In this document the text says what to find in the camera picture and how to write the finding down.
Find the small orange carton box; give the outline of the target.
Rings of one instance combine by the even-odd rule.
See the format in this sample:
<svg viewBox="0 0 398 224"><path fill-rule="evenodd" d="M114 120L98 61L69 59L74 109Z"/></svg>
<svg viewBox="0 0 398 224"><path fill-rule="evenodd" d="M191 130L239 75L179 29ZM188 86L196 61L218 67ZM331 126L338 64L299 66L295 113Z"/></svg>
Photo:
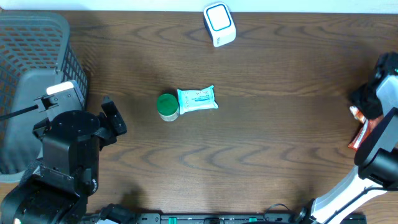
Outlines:
<svg viewBox="0 0 398 224"><path fill-rule="evenodd" d="M358 120L360 123L364 124L367 118L362 114L362 112L356 106L350 106L349 110L354 116L354 119Z"/></svg>

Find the red Top snack bar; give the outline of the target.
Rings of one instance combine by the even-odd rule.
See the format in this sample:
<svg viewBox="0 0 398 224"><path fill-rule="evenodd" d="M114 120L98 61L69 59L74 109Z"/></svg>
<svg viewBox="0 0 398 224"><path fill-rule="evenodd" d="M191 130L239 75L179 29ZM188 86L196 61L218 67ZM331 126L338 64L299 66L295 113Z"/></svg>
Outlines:
<svg viewBox="0 0 398 224"><path fill-rule="evenodd" d="M363 141L370 135L383 118L384 116L381 115L376 119L364 119L363 126L360 128L354 139L348 144L348 147L357 151Z"/></svg>

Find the green lid jar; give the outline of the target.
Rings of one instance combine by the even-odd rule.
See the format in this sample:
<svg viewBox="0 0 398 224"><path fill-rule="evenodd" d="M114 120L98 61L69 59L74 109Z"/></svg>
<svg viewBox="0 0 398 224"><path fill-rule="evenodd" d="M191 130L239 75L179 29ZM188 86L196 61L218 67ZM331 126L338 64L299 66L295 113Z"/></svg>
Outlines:
<svg viewBox="0 0 398 224"><path fill-rule="evenodd" d="M175 121L179 116L179 104L174 95L169 93L160 95L156 106L160 118L164 121Z"/></svg>

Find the light blue wipes pack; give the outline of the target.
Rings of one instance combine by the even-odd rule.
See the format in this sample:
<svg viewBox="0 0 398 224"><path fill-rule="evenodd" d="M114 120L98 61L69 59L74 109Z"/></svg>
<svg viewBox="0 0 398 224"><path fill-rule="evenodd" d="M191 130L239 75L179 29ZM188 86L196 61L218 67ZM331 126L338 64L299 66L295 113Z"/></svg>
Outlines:
<svg viewBox="0 0 398 224"><path fill-rule="evenodd" d="M197 110L218 109L215 100L214 86L202 90L177 90L179 114Z"/></svg>

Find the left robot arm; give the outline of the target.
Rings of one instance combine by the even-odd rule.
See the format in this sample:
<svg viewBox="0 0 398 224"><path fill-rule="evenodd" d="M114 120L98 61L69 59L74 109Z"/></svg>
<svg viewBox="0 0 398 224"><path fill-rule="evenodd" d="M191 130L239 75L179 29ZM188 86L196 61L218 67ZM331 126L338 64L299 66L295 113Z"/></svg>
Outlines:
<svg viewBox="0 0 398 224"><path fill-rule="evenodd" d="M73 89L41 96L35 104L46 114L32 129L42 157L3 199L1 223L80 223L99 186L99 153L126 134L126 124L108 96L98 115L80 108Z"/></svg>

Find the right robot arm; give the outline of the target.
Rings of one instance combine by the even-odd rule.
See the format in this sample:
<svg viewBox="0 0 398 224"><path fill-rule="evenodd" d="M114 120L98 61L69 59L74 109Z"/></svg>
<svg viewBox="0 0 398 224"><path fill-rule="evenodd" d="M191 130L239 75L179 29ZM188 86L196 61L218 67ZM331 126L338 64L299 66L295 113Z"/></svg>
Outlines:
<svg viewBox="0 0 398 224"><path fill-rule="evenodd" d="M296 223L341 223L372 198L397 191L397 53L380 55L368 82L349 98L366 119L380 121L359 144L350 173L311 200Z"/></svg>

